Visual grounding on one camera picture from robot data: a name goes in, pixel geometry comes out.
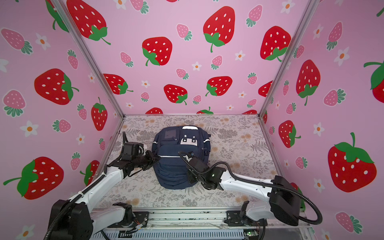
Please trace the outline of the navy blue student backpack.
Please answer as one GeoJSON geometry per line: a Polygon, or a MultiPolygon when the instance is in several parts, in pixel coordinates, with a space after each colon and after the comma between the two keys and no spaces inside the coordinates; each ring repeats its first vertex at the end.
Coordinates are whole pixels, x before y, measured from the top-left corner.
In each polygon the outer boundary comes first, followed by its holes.
{"type": "Polygon", "coordinates": [[[211,135],[196,126],[176,126],[162,129],[152,144],[152,152],[161,157],[154,165],[159,184],[168,190],[182,190],[196,184],[188,176],[187,164],[179,156],[185,152],[198,157],[204,163],[211,152],[211,135]]]}

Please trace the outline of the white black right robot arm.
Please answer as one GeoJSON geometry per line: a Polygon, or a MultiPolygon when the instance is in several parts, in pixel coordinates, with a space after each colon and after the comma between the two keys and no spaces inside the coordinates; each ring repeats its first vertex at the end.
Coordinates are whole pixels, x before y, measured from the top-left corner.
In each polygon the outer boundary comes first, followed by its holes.
{"type": "Polygon", "coordinates": [[[199,158],[179,153],[186,163],[188,176],[207,190],[235,191],[259,199],[257,203],[245,202],[240,219],[246,225],[255,225],[263,219],[276,219],[289,226],[299,225],[301,199],[297,191],[282,177],[254,179],[234,174],[226,162],[208,167],[199,158]]]}

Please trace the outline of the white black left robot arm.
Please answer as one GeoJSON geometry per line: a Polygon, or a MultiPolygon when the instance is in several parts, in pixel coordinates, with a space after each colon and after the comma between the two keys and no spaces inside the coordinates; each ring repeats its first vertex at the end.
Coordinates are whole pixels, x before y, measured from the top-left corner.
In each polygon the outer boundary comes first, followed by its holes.
{"type": "Polygon", "coordinates": [[[94,211],[96,204],[117,183],[132,177],[134,169],[146,171],[159,162],[160,156],[146,151],[143,144],[131,142],[122,146],[120,155],[103,167],[103,172],[89,186],[68,200],[58,200],[50,214],[46,240],[89,240],[105,228],[121,223],[131,227],[135,223],[132,206],[115,203],[102,211],[94,211]]]}

